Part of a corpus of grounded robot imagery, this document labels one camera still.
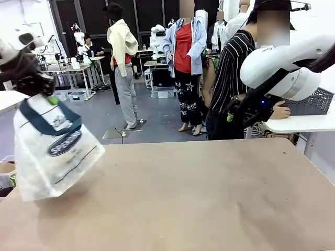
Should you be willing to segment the person's left hand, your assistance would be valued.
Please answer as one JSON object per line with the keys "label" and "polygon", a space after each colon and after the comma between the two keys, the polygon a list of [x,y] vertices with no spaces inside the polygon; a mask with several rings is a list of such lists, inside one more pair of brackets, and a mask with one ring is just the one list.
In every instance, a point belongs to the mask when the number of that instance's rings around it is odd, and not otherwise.
{"label": "person's left hand", "polygon": [[291,110],[288,107],[283,107],[285,101],[277,102],[273,107],[273,113],[270,119],[286,119],[291,115]]}

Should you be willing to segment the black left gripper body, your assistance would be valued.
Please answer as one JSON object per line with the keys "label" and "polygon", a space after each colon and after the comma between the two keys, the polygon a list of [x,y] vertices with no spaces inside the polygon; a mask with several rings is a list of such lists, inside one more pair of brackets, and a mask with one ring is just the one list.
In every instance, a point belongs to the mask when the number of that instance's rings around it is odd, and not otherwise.
{"label": "black left gripper body", "polygon": [[14,70],[14,90],[30,97],[37,94],[49,97],[55,91],[55,80],[41,71]]}

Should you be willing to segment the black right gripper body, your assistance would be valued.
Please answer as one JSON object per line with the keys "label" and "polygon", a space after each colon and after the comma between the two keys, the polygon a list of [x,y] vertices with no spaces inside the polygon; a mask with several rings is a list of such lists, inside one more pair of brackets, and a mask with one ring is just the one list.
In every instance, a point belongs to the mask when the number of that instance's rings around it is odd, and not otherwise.
{"label": "black right gripper body", "polygon": [[247,91],[243,99],[234,96],[230,101],[230,113],[234,114],[232,125],[247,128],[257,122],[268,121],[273,113],[274,96],[261,95],[255,89]]}

